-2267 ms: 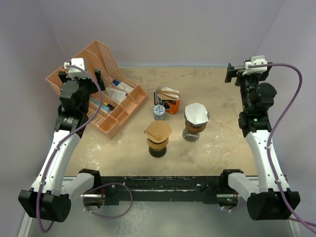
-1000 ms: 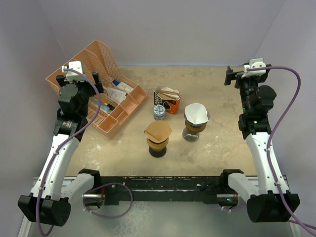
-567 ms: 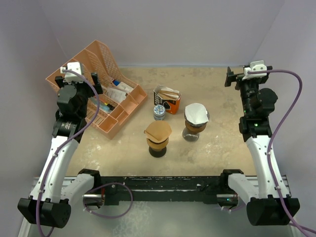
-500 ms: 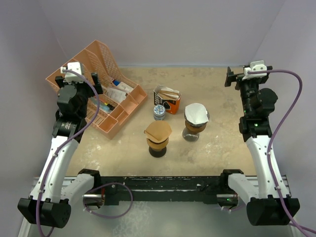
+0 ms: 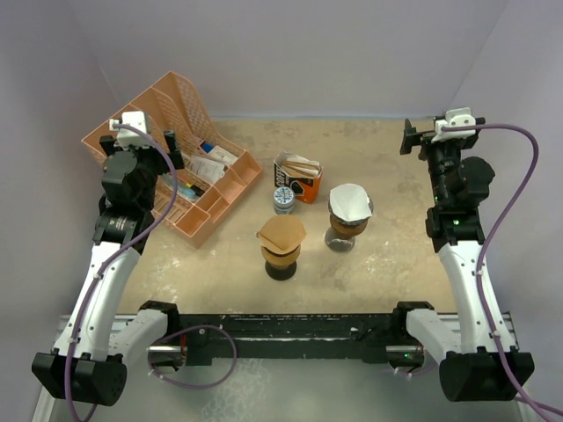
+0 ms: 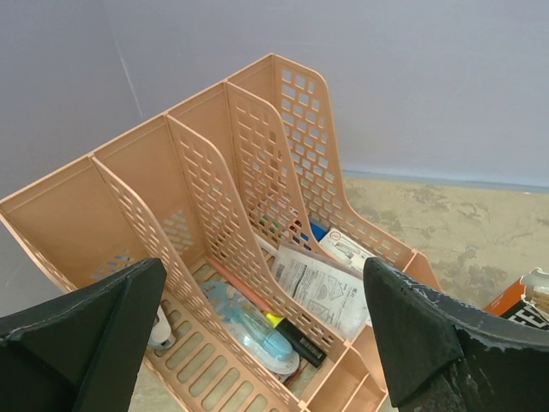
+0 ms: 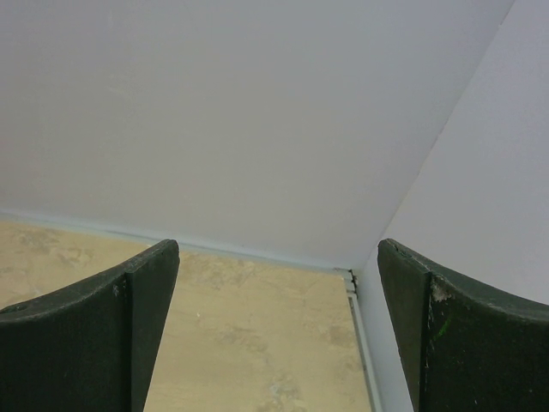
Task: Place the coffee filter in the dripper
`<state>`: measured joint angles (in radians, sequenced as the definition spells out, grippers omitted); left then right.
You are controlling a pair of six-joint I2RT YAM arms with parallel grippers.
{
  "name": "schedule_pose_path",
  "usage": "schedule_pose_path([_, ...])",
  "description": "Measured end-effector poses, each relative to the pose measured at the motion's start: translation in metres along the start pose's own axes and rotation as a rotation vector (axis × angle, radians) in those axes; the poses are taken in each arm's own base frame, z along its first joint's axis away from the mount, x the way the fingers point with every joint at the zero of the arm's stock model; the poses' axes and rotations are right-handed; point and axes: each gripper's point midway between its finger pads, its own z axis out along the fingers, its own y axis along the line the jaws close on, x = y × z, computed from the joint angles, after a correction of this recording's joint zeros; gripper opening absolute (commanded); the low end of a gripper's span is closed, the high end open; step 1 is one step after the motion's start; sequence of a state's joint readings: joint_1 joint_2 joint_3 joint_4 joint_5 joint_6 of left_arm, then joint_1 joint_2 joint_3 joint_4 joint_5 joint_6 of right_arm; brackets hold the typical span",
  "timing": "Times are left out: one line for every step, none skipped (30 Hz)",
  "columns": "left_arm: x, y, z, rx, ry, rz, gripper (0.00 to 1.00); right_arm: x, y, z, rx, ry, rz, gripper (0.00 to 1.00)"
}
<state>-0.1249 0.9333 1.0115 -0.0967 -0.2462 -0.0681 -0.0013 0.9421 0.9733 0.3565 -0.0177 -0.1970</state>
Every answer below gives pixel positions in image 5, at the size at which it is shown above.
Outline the white paper coffee filter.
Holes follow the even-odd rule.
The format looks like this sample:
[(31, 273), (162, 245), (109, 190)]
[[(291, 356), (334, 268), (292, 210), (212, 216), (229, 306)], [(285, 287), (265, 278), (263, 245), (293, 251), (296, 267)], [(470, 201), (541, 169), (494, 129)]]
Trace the white paper coffee filter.
[(373, 215), (366, 190), (357, 184), (343, 184), (329, 192), (331, 214), (345, 223), (363, 222)]

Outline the clear glass carafe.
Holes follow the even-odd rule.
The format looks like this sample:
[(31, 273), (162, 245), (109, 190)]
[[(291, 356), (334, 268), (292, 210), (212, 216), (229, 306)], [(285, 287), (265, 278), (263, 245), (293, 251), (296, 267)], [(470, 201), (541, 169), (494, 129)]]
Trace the clear glass carafe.
[(355, 246), (354, 236), (344, 236), (338, 231), (332, 228), (328, 229), (325, 233), (325, 244), (326, 246), (335, 252), (348, 252), (351, 251)]

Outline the brown paper coffee filter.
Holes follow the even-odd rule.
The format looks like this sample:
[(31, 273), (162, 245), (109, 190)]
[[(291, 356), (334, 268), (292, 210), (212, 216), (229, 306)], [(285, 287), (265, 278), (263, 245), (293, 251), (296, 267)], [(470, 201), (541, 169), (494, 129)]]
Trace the brown paper coffee filter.
[(295, 215), (275, 215), (256, 233), (260, 245), (274, 254), (285, 255), (305, 239), (306, 230)]

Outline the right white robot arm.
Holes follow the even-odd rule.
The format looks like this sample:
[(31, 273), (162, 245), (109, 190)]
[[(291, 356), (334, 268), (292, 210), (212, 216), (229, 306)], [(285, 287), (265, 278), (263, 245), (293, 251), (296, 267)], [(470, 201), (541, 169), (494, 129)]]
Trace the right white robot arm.
[(530, 353), (519, 351), (503, 320), (488, 275), (484, 252), (488, 243), (479, 205), (494, 180), (492, 166), (477, 156), (464, 158), (479, 138), (484, 119), (441, 117), (435, 128), (418, 131), (407, 120), (400, 154), (420, 147), (428, 165), (434, 205), (426, 231), (450, 282), (457, 305), (458, 331), (428, 305), (414, 305), (391, 322), (401, 344), (418, 340), (438, 364), (442, 391), (451, 402), (510, 401), (533, 374)]

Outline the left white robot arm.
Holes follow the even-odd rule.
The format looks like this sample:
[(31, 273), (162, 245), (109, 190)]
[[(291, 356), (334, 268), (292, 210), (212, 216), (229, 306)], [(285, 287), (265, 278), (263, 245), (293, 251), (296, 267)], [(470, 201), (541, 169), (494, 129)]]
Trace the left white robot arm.
[(177, 306), (148, 301), (128, 326), (111, 334), (124, 287), (143, 254), (149, 233), (161, 222), (152, 214), (157, 180), (184, 166), (171, 130), (166, 145), (147, 135), (141, 145), (122, 147), (111, 135), (99, 144), (102, 164), (99, 217), (95, 223), (91, 262), (79, 298), (62, 334), (48, 353), (37, 353), (32, 372), (55, 399), (112, 406), (124, 390), (128, 363), (156, 339), (162, 345), (181, 333)]

